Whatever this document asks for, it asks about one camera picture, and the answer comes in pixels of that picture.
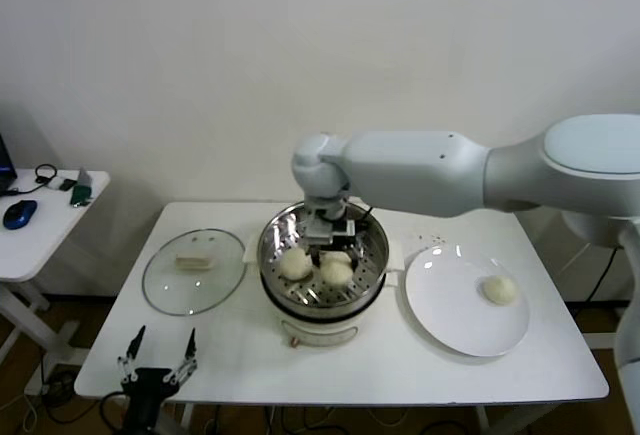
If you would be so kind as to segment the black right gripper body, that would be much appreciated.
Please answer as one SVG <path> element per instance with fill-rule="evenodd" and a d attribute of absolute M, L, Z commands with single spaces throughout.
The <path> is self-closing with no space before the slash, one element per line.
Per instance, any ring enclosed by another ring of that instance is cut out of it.
<path fill-rule="evenodd" d="M 347 251 L 356 243 L 355 220 L 344 219 L 312 222 L 312 249 L 318 251 Z"/>

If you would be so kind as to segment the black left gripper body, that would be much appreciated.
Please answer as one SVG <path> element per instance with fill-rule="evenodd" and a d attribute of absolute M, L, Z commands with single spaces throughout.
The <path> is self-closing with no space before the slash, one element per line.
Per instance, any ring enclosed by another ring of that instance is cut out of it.
<path fill-rule="evenodd" d="M 138 368 L 121 383 L 129 399 L 124 428 L 154 428 L 163 402 L 179 391 L 171 369 Z"/>

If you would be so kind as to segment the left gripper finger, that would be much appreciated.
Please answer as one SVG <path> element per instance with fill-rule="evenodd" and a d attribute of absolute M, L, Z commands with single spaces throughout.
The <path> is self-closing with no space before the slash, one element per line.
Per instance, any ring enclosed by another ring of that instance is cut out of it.
<path fill-rule="evenodd" d="M 121 372 L 122 383 L 133 383 L 138 379 L 136 371 L 136 358 L 142 344 L 146 326 L 143 325 L 136 336 L 130 341 L 124 355 L 117 358 L 117 364 Z"/>
<path fill-rule="evenodd" d="M 198 366 L 196 351 L 195 329 L 192 329 L 183 360 L 166 376 L 169 384 L 184 384 L 192 376 Z"/>

